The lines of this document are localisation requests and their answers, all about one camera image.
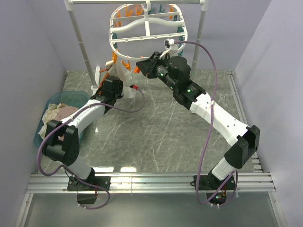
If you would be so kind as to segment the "white oval clip hanger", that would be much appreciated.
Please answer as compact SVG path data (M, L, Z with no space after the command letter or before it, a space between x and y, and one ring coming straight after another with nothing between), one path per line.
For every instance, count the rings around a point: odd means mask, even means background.
M145 55L155 41L167 39L186 41L187 27L181 9L176 4L124 4L110 17L109 44L112 53L125 60L149 58Z

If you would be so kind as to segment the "orange and beige underwear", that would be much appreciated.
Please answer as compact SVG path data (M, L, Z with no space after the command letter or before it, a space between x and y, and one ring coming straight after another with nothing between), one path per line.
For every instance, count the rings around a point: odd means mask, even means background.
M131 82L129 79L126 78L120 64L118 62L114 63L113 60L107 61L105 64L104 69L98 70L98 72L101 74L102 72L106 72L105 76L99 83L99 87L102 87L103 82L108 76L117 76L120 80L122 80L124 87L129 87L131 85Z

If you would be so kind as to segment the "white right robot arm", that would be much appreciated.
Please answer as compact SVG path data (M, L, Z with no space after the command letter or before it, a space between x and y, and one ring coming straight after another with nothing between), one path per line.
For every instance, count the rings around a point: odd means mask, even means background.
M219 189L225 184L225 178L232 171L241 169L258 150L260 129L238 121L211 100L210 95L190 79L191 68L185 58L167 55L162 59L160 56L160 52L154 52L136 66L147 78L159 78L173 91L173 97L180 105L210 123L231 146L209 173L209 185Z

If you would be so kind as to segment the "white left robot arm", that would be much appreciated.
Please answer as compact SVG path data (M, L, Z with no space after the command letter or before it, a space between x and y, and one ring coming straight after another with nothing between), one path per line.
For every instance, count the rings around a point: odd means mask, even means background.
M41 167L41 156L60 162L72 175L79 178L79 185L84 190L91 190L96 183L95 171L80 157L80 134L93 121L113 108L116 101L122 98L123 82L115 76L109 76L91 99L79 110L67 118L51 120L47 124L45 139L37 154L37 166Z

